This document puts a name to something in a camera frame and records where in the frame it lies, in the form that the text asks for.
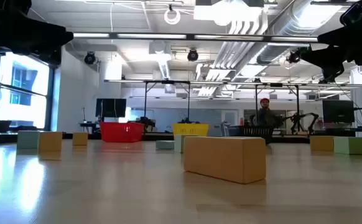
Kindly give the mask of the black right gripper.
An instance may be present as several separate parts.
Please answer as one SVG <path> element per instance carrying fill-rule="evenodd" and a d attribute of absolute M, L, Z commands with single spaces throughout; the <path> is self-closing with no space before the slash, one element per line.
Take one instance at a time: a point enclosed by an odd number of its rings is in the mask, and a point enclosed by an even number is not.
<path fill-rule="evenodd" d="M 345 71 L 344 52 L 348 61 L 362 65 L 362 21 L 320 34 L 317 39 L 321 44 L 337 47 L 308 49 L 300 53 L 300 58 L 321 67 L 325 78 L 336 78 Z"/>

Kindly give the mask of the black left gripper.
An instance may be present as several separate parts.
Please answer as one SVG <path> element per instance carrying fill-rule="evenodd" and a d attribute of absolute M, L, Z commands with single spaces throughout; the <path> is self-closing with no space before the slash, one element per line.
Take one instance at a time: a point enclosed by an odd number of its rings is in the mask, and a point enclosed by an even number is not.
<path fill-rule="evenodd" d="M 60 65 L 61 46 L 72 39 L 72 32 L 55 24 L 26 17 L 0 19 L 0 52 L 33 53 L 45 63 Z"/>

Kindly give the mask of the orange triangular block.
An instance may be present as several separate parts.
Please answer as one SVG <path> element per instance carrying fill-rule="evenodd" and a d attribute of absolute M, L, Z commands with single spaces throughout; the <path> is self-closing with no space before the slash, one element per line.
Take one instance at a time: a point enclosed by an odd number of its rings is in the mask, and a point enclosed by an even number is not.
<path fill-rule="evenodd" d="M 333 136 L 310 136 L 310 150 L 320 152 L 334 151 Z"/>

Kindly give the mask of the orange cube block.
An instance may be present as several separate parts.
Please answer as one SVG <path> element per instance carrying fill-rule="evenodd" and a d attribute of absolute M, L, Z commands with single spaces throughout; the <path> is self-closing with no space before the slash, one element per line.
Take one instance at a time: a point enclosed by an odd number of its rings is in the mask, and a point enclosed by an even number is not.
<path fill-rule="evenodd" d="M 73 133 L 72 145 L 73 146 L 87 146 L 88 145 L 88 133 Z"/>
<path fill-rule="evenodd" d="M 62 132 L 40 132 L 39 153 L 60 152 L 62 150 Z"/>

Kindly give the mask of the teal block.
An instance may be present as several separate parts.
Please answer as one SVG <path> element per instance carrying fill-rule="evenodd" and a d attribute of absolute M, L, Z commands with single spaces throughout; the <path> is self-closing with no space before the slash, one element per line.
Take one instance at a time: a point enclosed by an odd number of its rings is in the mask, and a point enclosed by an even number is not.
<path fill-rule="evenodd" d="M 155 147 L 158 150 L 173 150 L 174 149 L 174 141 L 156 141 Z"/>
<path fill-rule="evenodd" d="M 39 146 L 39 131 L 19 131 L 17 134 L 18 149 L 37 149 Z"/>

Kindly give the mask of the long green block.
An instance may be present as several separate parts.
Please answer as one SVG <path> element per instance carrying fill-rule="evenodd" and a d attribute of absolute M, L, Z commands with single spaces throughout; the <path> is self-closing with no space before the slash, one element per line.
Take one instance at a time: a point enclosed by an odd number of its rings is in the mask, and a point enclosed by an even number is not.
<path fill-rule="evenodd" d="M 362 155 L 362 137 L 336 136 L 333 145 L 335 154 Z"/>

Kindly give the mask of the green cube block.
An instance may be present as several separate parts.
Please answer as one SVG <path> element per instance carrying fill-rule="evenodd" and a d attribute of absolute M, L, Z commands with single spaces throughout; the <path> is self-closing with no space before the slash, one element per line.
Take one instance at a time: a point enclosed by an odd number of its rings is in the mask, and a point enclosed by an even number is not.
<path fill-rule="evenodd" d="M 184 140 L 186 137 L 193 137 L 192 134 L 178 134 L 174 137 L 174 151 L 183 154 Z"/>

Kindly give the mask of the large window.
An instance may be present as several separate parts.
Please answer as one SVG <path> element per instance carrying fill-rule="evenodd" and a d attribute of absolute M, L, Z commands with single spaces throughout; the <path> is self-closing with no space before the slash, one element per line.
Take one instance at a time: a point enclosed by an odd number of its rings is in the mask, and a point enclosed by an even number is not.
<path fill-rule="evenodd" d="M 13 129 L 44 129 L 51 82 L 48 64 L 13 53 L 0 56 L 0 121 Z"/>

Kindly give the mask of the black computer monitor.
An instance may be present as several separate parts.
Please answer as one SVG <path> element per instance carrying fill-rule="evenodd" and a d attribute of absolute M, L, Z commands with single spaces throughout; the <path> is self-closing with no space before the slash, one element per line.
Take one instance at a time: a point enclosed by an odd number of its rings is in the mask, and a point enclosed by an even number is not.
<path fill-rule="evenodd" d="M 323 121 L 325 123 L 353 123 L 354 103 L 346 100 L 323 100 Z"/>
<path fill-rule="evenodd" d="M 104 118 L 124 118 L 126 115 L 126 99 L 98 98 L 95 116 Z"/>

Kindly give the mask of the person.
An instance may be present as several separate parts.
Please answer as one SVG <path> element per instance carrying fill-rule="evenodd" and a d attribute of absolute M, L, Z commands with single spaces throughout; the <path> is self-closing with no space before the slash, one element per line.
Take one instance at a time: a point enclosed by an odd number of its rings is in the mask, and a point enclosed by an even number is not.
<path fill-rule="evenodd" d="M 282 126 L 283 121 L 280 116 L 276 116 L 269 108 L 270 101 L 268 98 L 260 100 L 261 108 L 258 110 L 256 122 L 258 126 L 267 126 L 278 128 Z"/>

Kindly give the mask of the black plastic basket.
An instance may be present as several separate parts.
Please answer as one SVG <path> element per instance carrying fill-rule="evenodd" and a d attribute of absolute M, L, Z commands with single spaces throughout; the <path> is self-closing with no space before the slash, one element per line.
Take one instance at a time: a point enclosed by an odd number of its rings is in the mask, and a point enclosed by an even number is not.
<path fill-rule="evenodd" d="M 271 143 L 273 131 L 272 126 L 245 126 L 243 128 L 244 136 L 263 138 L 266 144 Z"/>

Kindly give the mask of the red plastic basket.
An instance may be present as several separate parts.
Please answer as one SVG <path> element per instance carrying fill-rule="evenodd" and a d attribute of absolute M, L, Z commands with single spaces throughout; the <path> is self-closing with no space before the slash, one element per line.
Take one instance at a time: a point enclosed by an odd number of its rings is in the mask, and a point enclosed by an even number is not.
<path fill-rule="evenodd" d="M 142 139 L 144 125 L 141 123 L 101 122 L 101 139 L 104 142 L 138 142 Z"/>

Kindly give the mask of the long orange block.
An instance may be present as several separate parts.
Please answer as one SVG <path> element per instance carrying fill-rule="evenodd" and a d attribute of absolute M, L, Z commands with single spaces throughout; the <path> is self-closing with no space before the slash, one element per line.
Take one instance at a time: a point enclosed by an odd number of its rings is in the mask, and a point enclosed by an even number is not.
<path fill-rule="evenodd" d="M 187 172 L 249 184 L 266 178 L 266 142 L 259 137 L 184 139 L 183 168 Z"/>

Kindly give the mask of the yellow plastic basket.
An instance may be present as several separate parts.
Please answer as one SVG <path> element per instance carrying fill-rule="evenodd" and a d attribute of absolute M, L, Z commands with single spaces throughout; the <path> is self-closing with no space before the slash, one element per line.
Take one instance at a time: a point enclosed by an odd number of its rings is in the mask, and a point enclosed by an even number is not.
<path fill-rule="evenodd" d="M 173 124 L 173 134 L 176 135 L 197 135 L 197 136 L 207 136 L 209 124 L 195 124 L 195 123 L 176 123 Z"/>

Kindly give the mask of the silver ventilation duct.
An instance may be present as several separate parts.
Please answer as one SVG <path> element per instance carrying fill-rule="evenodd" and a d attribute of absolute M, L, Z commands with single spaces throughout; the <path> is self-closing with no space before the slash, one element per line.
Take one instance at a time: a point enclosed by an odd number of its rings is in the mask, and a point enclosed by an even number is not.
<path fill-rule="evenodd" d="M 312 1 L 329 0 L 294 0 L 285 12 L 273 22 L 265 31 L 265 35 L 300 36 L 311 35 L 326 24 L 341 8 L 337 5 L 317 5 Z M 258 64 L 270 64 L 279 58 L 289 47 L 263 45 L 260 47 L 255 59 Z"/>

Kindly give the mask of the black aluminium table frame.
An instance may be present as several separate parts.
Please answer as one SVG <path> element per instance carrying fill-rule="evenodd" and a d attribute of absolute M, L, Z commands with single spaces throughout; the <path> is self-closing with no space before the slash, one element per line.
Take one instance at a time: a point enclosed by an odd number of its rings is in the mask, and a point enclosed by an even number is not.
<path fill-rule="evenodd" d="M 159 133 L 159 134 L 144 134 L 142 136 L 143 141 L 172 141 L 174 139 L 173 134 Z M 0 144 L 14 144 L 17 142 L 17 133 L 0 133 Z M 310 138 L 302 135 L 273 135 L 267 143 L 301 143 L 309 144 Z"/>

